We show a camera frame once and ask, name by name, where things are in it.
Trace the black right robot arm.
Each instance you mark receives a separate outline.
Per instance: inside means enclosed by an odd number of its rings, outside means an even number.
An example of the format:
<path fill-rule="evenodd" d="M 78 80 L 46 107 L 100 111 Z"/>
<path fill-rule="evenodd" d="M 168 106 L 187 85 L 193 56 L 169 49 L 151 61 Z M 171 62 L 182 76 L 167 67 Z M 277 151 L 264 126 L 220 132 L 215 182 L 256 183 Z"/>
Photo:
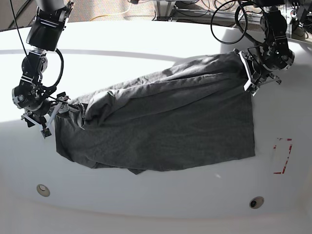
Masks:
<path fill-rule="evenodd" d="M 12 101 L 25 112 L 22 120 L 28 127 L 39 126 L 43 137 L 51 135 L 50 127 L 57 114 L 69 111 L 69 97 L 65 92 L 57 97 L 52 94 L 63 75 L 64 58 L 57 44 L 74 7 L 71 0 L 38 0 L 34 23 L 26 42 L 33 48 L 22 61 L 22 76 L 19 85 L 12 90 Z M 42 84 L 47 68 L 46 53 L 56 52 L 60 58 L 60 72 L 51 86 Z"/>

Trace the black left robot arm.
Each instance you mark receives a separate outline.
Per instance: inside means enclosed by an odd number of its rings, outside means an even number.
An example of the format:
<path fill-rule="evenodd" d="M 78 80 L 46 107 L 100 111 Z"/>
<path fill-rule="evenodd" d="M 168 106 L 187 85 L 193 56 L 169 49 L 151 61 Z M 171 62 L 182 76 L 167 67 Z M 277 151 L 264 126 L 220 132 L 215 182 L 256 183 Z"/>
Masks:
<path fill-rule="evenodd" d="M 259 87 L 277 82 L 281 79 L 274 74 L 277 70 L 287 70 L 294 62 L 295 54 L 288 46 L 287 21 L 279 10 L 285 4 L 284 0 L 245 0 L 239 1 L 234 14 L 234 20 L 242 36 L 253 43 L 247 51 L 235 49 L 244 65 L 247 81 L 244 91 L 253 96 Z M 247 33 L 248 16 L 245 7 L 253 6 L 261 9 L 260 27 L 265 33 L 263 42 L 257 41 Z"/>

